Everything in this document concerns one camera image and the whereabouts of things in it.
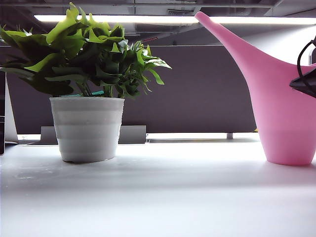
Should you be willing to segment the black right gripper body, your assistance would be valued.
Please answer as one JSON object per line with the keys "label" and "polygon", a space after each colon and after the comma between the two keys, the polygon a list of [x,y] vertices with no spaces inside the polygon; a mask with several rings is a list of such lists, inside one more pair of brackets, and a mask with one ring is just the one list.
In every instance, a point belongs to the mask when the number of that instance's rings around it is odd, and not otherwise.
{"label": "black right gripper body", "polygon": [[291,81],[289,84],[295,90],[303,92],[309,96],[316,96],[316,72],[310,71]]}

